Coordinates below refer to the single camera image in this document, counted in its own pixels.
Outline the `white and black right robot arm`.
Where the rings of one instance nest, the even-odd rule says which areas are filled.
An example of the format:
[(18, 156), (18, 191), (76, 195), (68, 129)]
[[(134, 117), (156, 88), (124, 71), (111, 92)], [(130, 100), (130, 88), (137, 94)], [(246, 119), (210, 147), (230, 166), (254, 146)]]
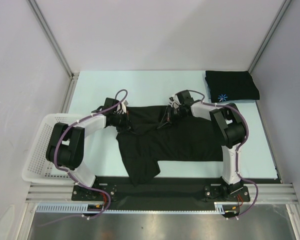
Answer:
[(243, 188), (243, 178), (240, 174), (241, 147), (249, 137), (246, 120), (234, 103), (220, 104), (194, 100), (191, 90), (183, 90), (169, 98), (166, 108), (166, 120), (174, 123), (177, 120), (192, 116), (208, 120), (217, 142), (222, 146), (223, 170), (221, 196), (232, 201)]

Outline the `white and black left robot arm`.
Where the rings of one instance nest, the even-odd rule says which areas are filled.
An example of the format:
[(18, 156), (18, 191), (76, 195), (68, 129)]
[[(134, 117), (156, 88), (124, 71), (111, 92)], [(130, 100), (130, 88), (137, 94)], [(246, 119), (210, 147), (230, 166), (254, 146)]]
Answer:
[(84, 186), (83, 194), (90, 200), (100, 196), (101, 188), (94, 184), (96, 176), (84, 163), (88, 138), (109, 126), (127, 128), (127, 105), (126, 100), (107, 97), (104, 104), (89, 116), (72, 124), (58, 122), (53, 127), (45, 153), (46, 160), (67, 173), (77, 184)]

